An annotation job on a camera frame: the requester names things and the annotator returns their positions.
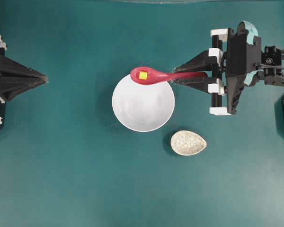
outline teal surface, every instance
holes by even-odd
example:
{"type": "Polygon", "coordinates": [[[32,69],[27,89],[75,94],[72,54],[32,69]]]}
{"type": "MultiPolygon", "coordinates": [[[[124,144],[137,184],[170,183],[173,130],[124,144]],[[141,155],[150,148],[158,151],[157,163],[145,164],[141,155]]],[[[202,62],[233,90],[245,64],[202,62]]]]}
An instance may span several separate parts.
{"type": "Polygon", "coordinates": [[[242,20],[284,48],[284,1],[1,0],[6,56],[50,82],[8,103],[0,227],[284,227],[284,88],[246,88],[237,115],[217,117],[209,95],[172,85],[175,111],[149,133],[111,107],[132,68],[172,71],[211,46],[211,29],[242,20]],[[181,129],[206,150],[174,154],[181,129]]]}

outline red spoon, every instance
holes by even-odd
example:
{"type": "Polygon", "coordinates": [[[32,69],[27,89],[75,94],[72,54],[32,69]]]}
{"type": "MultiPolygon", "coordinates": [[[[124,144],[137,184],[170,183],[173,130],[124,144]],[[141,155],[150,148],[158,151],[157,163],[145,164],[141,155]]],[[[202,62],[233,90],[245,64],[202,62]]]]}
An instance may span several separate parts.
{"type": "Polygon", "coordinates": [[[188,79],[196,77],[207,77],[206,72],[177,72],[177,73],[165,73],[156,71],[148,67],[138,67],[131,71],[131,78],[134,82],[143,85],[156,84],[163,81],[169,81],[173,79],[188,79]]]}

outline yellow cube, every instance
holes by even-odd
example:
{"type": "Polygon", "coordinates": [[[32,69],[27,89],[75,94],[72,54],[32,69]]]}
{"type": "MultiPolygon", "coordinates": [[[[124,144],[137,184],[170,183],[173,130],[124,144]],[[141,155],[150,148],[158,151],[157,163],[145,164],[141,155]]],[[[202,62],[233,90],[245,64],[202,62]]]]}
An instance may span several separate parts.
{"type": "Polygon", "coordinates": [[[147,79],[147,75],[148,75],[147,72],[140,71],[139,79],[147,79]]]}

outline speckled dish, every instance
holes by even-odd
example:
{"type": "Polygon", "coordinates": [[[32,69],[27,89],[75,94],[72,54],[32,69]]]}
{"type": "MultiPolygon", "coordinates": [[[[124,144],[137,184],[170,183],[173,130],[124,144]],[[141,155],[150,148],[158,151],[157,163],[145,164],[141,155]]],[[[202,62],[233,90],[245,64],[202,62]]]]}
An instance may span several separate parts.
{"type": "Polygon", "coordinates": [[[178,131],[170,140],[171,148],[179,155],[195,155],[204,150],[206,141],[192,131],[178,131]]]}

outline wire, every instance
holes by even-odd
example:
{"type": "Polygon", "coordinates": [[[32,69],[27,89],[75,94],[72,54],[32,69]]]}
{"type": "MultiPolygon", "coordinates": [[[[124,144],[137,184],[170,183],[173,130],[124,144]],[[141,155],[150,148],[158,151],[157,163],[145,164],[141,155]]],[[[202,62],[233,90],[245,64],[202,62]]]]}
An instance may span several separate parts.
{"type": "Polygon", "coordinates": [[[282,66],[265,65],[265,64],[261,64],[261,63],[259,63],[258,65],[262,66],[264,69],[274,68],[274,69],[284,70],[284,68],[282,66]]]}

